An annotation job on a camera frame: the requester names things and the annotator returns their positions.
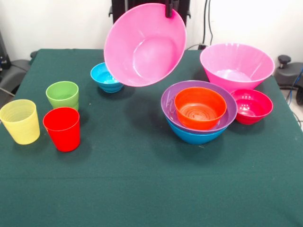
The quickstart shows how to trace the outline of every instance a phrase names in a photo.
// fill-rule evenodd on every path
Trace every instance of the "green cup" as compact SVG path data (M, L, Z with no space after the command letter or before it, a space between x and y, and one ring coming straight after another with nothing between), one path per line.
M46 96L53 108L71 107L79 108L79 87L70 81L59 81L46 90Z

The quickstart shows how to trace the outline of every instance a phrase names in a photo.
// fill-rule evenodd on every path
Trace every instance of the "red bowl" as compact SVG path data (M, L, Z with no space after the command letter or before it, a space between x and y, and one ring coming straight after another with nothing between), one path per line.
M205 87L188 87L175 97L179 121L190 129L213 128L225 114L227 105L217 92Z
M254 124L268 116L274 109L270 98L256 90L240 89L231 95L238 107L236 120L241 124Z

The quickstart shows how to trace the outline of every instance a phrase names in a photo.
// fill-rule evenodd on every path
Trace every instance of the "white wall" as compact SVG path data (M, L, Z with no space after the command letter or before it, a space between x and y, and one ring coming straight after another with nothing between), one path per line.
M111 0L0 0L0 30L12 60L40 48L103 48ZM203 36L204 0L191 0L187 46ZM303 61L303 0L212 0L213 43L256 46ZM206 44L209 43L207 30Z

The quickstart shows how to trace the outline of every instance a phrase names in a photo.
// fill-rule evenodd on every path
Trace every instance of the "black knob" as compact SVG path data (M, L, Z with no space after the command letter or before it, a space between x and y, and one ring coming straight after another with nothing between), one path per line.
M279 55L278 60L280 64L286 65L287 63L290 63L292 59L287 55Z

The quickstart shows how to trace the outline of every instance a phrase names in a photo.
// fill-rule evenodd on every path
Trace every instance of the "yellow cup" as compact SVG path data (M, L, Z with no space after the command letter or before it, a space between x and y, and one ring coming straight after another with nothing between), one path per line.
M37 108L30 100L18 99L4 105L0 120L18 144L30 144L40 136Z

